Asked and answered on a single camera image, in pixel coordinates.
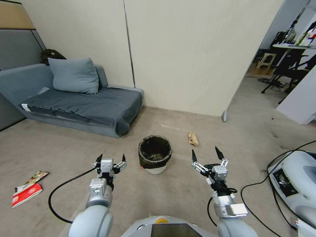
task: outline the book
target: book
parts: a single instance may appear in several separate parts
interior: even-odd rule
[[[35,195],[39,194],[42,190],[42,186],[38,183],[31,183],[26,185],[26,187],[13,194],[12,208],[21,205]]]
[[[49,174],[49,172],[38,171],[24,185],[14,188],[14,191],[19,192],[19,191],[23,190],[28,184],[37,183],[38,181],[40,181],[42,178],[44,178],[48,174]]]

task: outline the gray pillow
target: gray pillow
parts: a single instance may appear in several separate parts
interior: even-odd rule
[[[91,58],[64,60],[48,58],[54,74],[56,90],[95,94],[99,89],[99,77]]]

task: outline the white machine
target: white machine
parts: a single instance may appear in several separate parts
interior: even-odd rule
[[[192,150],[192,167],[206,177],[207,184],[212,188],[212,197],[216,215],[220,221],[217,224],[218,235],[221,237],[257,237],[256,232],[241,218],[248,214],[243,203],[234,202],[234,192],[225,184],[228,160],[216,148],[220,164],[201,165]],[[93,166],[97,170],[98,178],[89,185],[90,197],[86,210],[73,221],[69,237],[107,237],[110,233],[113,215],[110,213],[112,203],[113,178],[122,171],[127,162],[123,155],[120,163],[113,164],[113,159],[100,156]],[[131,225],[122,237],[198,237],[216,236],[189,223],[183,219],[170,216],[153,216],[138,220]]]
[[[316,229],[316,153],[300,150],[289,153],[268,167],[270,181],[285,204]],[[286,155],[288,157],[275,168]]]

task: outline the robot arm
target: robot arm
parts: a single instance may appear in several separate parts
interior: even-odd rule
[[[245,217],[248,211],[243,203],[235,203],[234,198],[237,190],[226,186],[226,177],[228,173],[228,159],[225,159],[223,153],[215,147],[220,164],[201,165],[192,150],[192,167],[207,177],[206,182],[212,188],[212,198],[214,200],[214,209],[220,222],[217,224],[218,234],[221,237],[251,236],[257,237],[256,232],[240,220]]]
[[[127,162],[124,155],[118,164],[113,164],[112,158],[100,157],[92,166],[96,167],[98,178],[93,179],[89,185],[90,196],[86,210],[73,221],[69,237],[107,237],[111,231],[113,179],[127,167]]]

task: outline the carpet floor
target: carpet floor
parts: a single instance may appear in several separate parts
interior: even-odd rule
[[[0,236],[67,236],[69,224],[52,215],[47,199],[62,182],[91,169],[101,153],[115,161],[126,156],[128,167],[114,180],[111,237],[117,237],[137,219],[150,215],[169,215],[196,223],[216,233],[206,205],[211,190],[205,178],[191,167],[191,149],[199,162],[216,163],[217,146],[230,160],[227,184],[236,188],[241,201],[243,186],[261,181],[270,160],[289,149],[314,140],[316,123],[299,125],[275,110],[285,94],[260,91],[264,84],[245,78],[229,109],[226,123],[221,118],[144,107],[131,130],[115,139],[33,120],[24,120],[0,133]],[[187,134],[195,132],[199,146],[189,144]],[[141,169],[138,144],[148,135],[162,135],[171,141],[172,158],[159,175]],[[316,145],[306,147],[316,151]],[[12,209],[14,187],[24,184],[38,170],[50,174],[40,181],[43,191]],[[58,190],[52,204],[66,219],[84,209],[92,172]],[[260,219],[281,236],[295,233],[284,222],[273,200],[268,182],[245,190],[245,201]],[[286,216],[294,216],[284,207]],[[210,213],[218,222],[213,207]],[[249,214],[244,221],[258,236],[274,236]]]

